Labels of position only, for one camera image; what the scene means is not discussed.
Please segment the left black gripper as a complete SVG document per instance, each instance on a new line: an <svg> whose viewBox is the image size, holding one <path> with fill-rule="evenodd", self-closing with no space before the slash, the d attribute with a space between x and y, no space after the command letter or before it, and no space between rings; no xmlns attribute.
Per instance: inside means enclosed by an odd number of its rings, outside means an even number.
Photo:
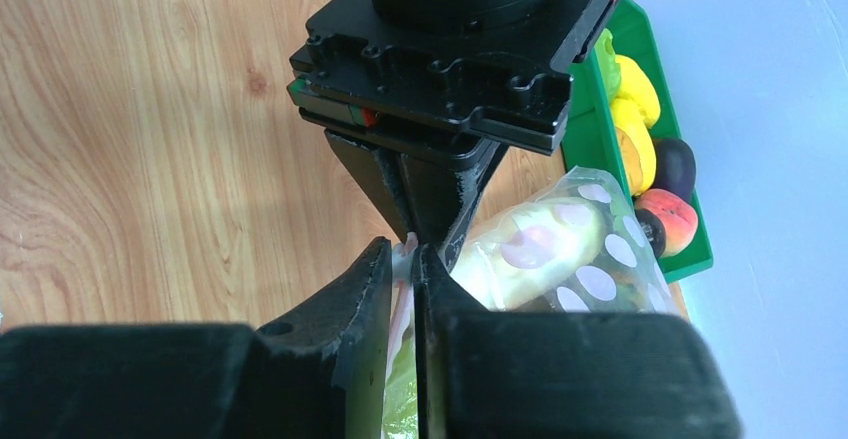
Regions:
<svg viewBox="0 0 848 439"><path fill-rule="evenodd" d="M560 145L570 67L619 2L330 0L307 20L288 92L393 232L452 270L508 146Z"/></svg>

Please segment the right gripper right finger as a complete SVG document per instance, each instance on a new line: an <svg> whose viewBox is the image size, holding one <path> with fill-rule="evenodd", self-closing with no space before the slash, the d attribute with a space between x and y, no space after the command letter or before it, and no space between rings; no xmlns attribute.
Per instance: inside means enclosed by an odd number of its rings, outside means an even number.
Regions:
<svg viewBox="0 0 848 439"><path fill-rule="evenodd" d="M412 262L423 438L738 438L701 336L675 315L492 312L436 251Z"/></svg>

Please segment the green fake pear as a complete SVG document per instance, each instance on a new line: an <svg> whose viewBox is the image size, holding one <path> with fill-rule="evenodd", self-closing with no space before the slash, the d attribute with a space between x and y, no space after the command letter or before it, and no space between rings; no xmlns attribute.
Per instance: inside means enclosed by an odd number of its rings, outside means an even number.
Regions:
<svg viewBox="0 0 848 439"><path fill-rule="evenodd" d="M418 438L417 375L414 346L405 343L385 383L383 438Z"/></svg>

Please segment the clear dotted zip bag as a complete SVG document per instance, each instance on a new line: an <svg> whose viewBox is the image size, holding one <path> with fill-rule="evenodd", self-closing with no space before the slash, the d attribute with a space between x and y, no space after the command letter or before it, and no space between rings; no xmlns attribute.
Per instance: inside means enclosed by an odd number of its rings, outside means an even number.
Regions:
<svg viewBox="0 0 848 439"><path fill-rule="evenodd" d="M493 311L679 312L620 185L598 169L475 226L451 276Z"/></svg>

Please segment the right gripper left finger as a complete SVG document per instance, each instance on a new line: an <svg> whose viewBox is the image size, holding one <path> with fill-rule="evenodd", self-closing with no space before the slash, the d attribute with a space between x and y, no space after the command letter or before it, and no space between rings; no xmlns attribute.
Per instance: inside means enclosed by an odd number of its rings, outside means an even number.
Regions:
<svg viewBox="0 0 848 439"><path fill-rule="evenodd" d="M1 337L5 438L377 438L392 261L373 240L294 309L238 323L29 326Z"/></svg>

